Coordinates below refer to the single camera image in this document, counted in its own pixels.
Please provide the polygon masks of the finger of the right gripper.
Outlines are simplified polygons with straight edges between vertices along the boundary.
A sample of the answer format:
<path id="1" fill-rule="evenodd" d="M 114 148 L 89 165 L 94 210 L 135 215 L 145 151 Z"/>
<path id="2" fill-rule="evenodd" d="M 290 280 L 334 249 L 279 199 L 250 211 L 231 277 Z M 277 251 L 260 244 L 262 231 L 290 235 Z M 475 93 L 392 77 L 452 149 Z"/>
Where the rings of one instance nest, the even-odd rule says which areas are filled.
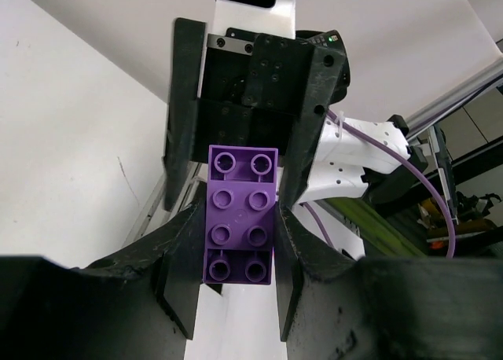
<path id="1" fill-rule="evenodd" d="M 189 173 L 198 112 L 198 88 L 206 24 L 174 20 L 171 84 L 167 103 L 164 208 L 172 211 Z"/>
<path id="2" fill-rule="evenodd" d="M 282 205 L 292 208 L 307 187 L 321 128 L 343 65 L 343 52 L 317 46 L 299 118 L 294 121 L 282 175 Z"/>

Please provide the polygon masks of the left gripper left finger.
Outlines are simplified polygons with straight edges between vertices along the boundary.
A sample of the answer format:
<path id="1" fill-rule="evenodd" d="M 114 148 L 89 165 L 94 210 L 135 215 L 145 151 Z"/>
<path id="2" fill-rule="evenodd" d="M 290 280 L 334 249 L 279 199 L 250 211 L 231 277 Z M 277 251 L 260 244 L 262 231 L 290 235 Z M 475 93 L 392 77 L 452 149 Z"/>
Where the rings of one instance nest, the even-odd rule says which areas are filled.
<path id="1" fill-rule="evenodd" d="M 88 267 L 1 259 L 4 359 L 181 359 L 193 337 L 204 204 Z"/>

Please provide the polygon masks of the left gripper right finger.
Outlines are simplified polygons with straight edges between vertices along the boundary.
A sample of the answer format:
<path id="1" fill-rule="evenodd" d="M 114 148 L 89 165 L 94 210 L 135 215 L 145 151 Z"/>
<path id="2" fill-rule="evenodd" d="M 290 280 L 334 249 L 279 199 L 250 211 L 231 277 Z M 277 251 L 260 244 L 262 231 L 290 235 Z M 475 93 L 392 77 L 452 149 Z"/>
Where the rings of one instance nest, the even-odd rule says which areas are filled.
<path id="1" fill-rule="evenodd" d="M 498 259 L 352 260 L 274 209 L 280 338 L 290 359 L 499 359 Z"/>

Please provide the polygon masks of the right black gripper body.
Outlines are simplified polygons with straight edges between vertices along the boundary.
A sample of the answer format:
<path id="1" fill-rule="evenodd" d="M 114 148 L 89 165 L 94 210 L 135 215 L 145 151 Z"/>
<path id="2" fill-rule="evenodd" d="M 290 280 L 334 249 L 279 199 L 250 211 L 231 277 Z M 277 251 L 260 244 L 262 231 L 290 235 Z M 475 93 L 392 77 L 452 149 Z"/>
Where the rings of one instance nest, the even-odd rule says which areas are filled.
<path id="1" fill-rule="evenodd" d="M 210 34 L 194 140 L 194 160 L 205 163 L 210 145 L 275 148 L 284 155 L 300 117 L 316 47 L 340 52 L 325 57 L 337 82 L 330 101 L 341 101 L 350 84 L 341 35 L 300 30 L 294 39 L 230 28 Z"/>

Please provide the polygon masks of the purple studded lego piece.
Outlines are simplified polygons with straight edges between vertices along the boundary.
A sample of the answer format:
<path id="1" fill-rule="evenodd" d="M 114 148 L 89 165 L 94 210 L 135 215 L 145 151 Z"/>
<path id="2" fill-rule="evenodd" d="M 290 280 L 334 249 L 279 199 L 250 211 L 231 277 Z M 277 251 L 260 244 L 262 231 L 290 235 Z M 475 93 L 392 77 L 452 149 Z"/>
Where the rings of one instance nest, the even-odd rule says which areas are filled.
<path id="1" fill-rule="evenodd" d="M 209 146 L 204 283 L 271 282 L 277 158 L 274 148 Z"/>

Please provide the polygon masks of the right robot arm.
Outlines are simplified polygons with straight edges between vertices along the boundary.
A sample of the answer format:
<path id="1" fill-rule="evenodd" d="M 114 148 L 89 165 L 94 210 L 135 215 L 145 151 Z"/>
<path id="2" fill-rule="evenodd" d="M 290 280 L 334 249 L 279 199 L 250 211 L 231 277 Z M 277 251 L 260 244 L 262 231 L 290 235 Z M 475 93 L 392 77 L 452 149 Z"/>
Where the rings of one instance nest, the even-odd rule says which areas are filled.
<path id="1" fill-rule="evenodd" d="M 209 163 L 211 145 L 275 151 L 280 200 L 292 206 L 331 197 L 368 196 L 386 204 L 413 184 L 405 164 L 424 169 L 398 115 L 373 123 L 330 111 L 350 85 L 337 31 L 293 38 L 203 22 L 174 22 L 163 165 L 172 209 L 191 163 Z"/>

